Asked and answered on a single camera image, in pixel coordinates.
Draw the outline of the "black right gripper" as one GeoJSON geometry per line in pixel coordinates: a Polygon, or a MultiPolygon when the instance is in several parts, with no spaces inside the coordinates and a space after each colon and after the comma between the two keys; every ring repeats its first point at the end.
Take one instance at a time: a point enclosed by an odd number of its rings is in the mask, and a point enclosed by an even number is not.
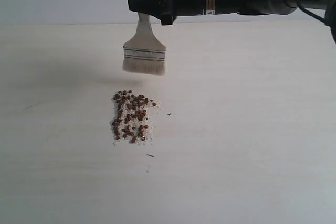
{"type": "Polygon", "coordinates": [[[128,0],[129,11],[157,18],[171,26],[178,17],[203,15],[204,0],[128,0]]]}

